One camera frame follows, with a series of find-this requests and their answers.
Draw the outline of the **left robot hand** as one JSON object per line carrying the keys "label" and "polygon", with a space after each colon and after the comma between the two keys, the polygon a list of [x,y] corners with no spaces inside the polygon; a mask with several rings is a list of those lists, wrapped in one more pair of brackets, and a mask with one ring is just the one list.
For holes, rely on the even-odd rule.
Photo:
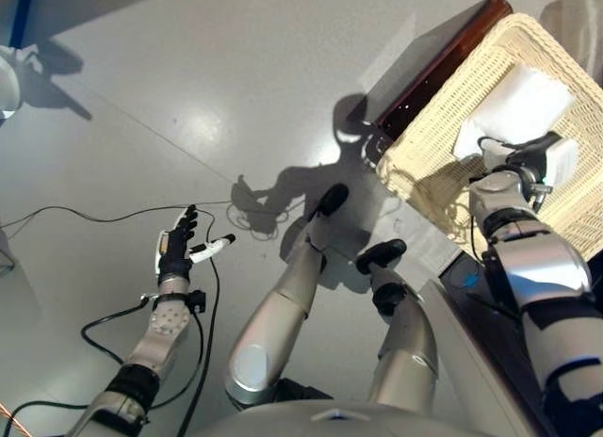
{"label": "left robot hand", "polygon": [[194,236],[199,210],[192,204],[185,208],[170,230],[159,234],[155,252],[157,282],[177,277],[189,280],[193,265],[218,254],[236,241],[233,234],[213,239],[190,248],[188,242]]}

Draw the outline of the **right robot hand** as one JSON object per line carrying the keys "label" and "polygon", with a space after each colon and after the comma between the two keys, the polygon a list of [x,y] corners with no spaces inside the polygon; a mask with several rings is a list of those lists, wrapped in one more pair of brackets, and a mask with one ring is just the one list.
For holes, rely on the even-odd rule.
{"label": "right robot hand", "polygon": [[478,139],[478,146],[487,170],[518,166],[533,169],[543,175],[546,171],[546,151],[561,140],[560,135],[550,131],[540,138],[518,144],[482,137]]}

